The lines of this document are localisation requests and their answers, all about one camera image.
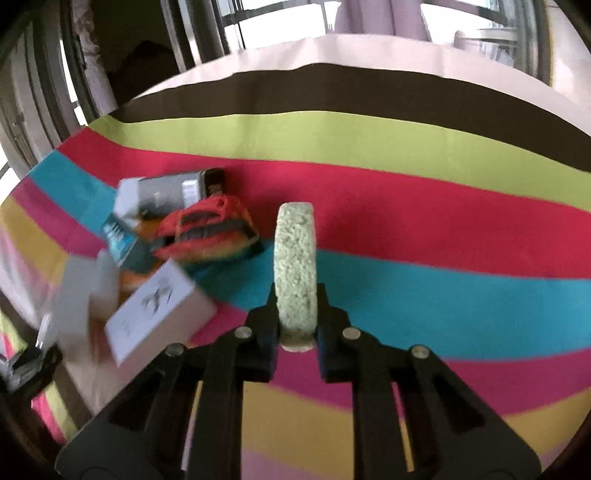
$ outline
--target white box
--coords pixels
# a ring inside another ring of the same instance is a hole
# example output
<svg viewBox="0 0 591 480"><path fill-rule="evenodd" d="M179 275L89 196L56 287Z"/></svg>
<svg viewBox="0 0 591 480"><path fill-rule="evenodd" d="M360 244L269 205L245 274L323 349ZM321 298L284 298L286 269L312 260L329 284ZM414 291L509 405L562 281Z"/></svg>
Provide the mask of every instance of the white box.
<svg viewBox="0 0 591 480"><path fill-rule="evenodd" d="M124 378L131 380L167 345L186 342L215 313L215 304L168 260L105 325Z"/></svg>

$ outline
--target green stripe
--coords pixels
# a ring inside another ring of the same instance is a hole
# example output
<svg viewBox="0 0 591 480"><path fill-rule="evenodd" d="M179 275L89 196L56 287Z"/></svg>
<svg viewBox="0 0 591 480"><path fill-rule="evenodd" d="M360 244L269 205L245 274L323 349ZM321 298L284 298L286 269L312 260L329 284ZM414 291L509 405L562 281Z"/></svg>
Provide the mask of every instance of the green stripe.
<svg viewBox="0 0 591 480"><path fill-rule="evenodd" d="M445 180L591 211L591 174L522 148L435 125L336 112L228 115L90 126L125 147L291 160Z"/></svg>

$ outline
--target blue stripe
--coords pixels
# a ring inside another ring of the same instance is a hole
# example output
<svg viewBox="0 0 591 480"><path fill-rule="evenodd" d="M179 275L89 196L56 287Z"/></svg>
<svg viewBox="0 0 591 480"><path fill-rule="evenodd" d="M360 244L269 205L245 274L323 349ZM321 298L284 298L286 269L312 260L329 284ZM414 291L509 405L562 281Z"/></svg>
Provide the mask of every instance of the blue stripe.
<svg viewBox="0 0 591 480"><path fill-rule="evenodd" d="M328 251L317 256L332 305L382 343L423 343L446 359L518 359L591 346L591 281L462 273ZM196 279L242 310L263 305L272 245Z"/></svg>
<svg viewBox="0 0 591 480"><path fill-rule="evenodd" d="M58 151L48 155L31 170L29 176L62 210L100 236L100 227L113 210L115 189L88 174Z"/></svg>

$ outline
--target striped fabric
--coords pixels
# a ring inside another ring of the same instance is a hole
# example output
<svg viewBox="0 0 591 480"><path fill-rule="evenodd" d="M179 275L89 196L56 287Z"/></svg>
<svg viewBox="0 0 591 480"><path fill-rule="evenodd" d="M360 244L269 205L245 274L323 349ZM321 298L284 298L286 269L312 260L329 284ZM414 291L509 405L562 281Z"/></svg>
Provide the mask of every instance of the striped fabric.
<svg viewBox="0 0 591 480"><path fill-rule="evenodd" d="M0 209L0 284L30 321L69 255L96 256L120 179L221 167L267 248L196 277L219 312L194 344L265 303L277 209L313 202L331 303L383 343L433 348L548 465L591 407L589 134L565 98L465 52L339 35L247 51L36 167ZM24 329L0 318L8 349ZM61 441L88 417L71 390L35 401ZM244 478L350 479L351 411L314 352L281 351L273 382L246 386Z"/></svg>

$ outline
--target brown stripe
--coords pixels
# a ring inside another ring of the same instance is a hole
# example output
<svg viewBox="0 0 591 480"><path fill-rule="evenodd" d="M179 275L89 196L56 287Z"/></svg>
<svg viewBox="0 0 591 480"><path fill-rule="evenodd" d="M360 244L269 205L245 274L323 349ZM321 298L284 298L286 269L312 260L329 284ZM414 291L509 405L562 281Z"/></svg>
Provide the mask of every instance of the brown stripe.
<svg viewBox="0 0 591 480"><path fill-rule="evenodd" d="M557 115L496 90L424 73L333 64L243 72L140 97L111 115L134 123L312 110L439 125L591 171L591 137Z"/></svg>
<svg viewBox="0 0 591 480"><path fill-rule="evenodd" d="M14 329L25 343L27 345L35 345L37 341L37 330L25 322L1 291L0 310L10 320ZM76 426L81 428L92 418L92 415L78 393L78 389L74 385L63 363L60 363L57 367L53 380L56 383L57 391L60 393L70 417L72 417Z"/></svg>

